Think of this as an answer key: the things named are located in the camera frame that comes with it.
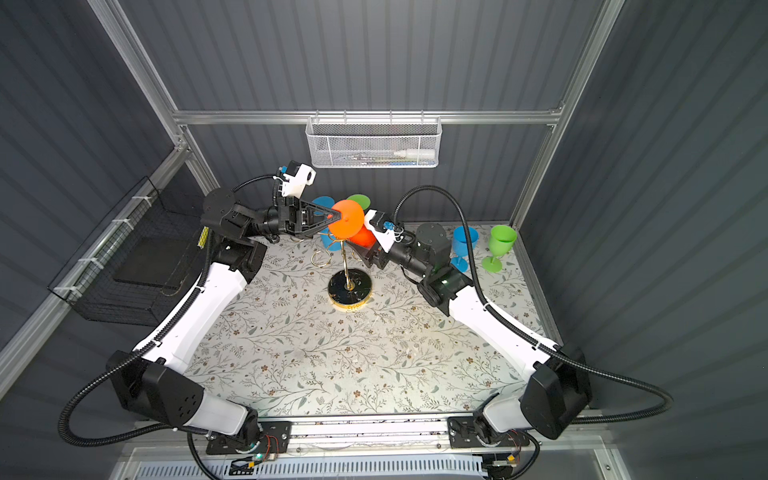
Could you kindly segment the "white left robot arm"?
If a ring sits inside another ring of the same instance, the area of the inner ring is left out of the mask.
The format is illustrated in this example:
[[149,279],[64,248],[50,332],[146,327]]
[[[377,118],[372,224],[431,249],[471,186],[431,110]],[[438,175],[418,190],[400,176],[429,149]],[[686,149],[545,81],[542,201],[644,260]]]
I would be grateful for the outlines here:
[[208,251],[200,277],[158,328],[136,345],[134,360],[121,351],[109,359],[121,406],[163,426],[256,442],[260,428],[255,411],[207,392],[185,372],[203,337],[261,268],[266,253],[261,238],[312,237],[343,219],[335,209],[297,197],[278,197],[273,205],[253,210],[238,203],[231,190],[210,192],[201,216]]

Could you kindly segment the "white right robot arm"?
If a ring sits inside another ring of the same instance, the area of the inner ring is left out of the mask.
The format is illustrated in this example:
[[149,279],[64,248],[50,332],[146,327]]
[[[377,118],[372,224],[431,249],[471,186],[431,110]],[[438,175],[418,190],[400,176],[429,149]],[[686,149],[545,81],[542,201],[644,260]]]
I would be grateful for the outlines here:
[[548,439],[558,438],[591,401],[587,375],[551,358],[547,347],[567,358],[583,358],[578,349],[562,349],[528,329],[512,315],[477,293],[479,282],[451,263],[452,238],[435,223],[416,232],[392,222],[365,220],[363,231],[375,239],[366,262],[384,267],[394,263],[414,275],[427,303],[468,327],[492,346],[526,382],[523,393],[492,395],[475,414],[475,431],[484,442],[510,430],[532,429]]

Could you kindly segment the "red wine glass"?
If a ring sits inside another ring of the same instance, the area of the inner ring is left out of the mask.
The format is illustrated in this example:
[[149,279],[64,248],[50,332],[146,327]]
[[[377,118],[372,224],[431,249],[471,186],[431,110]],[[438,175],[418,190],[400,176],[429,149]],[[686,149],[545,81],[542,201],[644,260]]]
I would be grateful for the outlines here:
[[349,241],[354,245],[370,248],[376,243],[373,233],[365,226],[365,212],[354,200],[341,200],[332,207],[341,214],[339,220],[329,226],[336,240]]

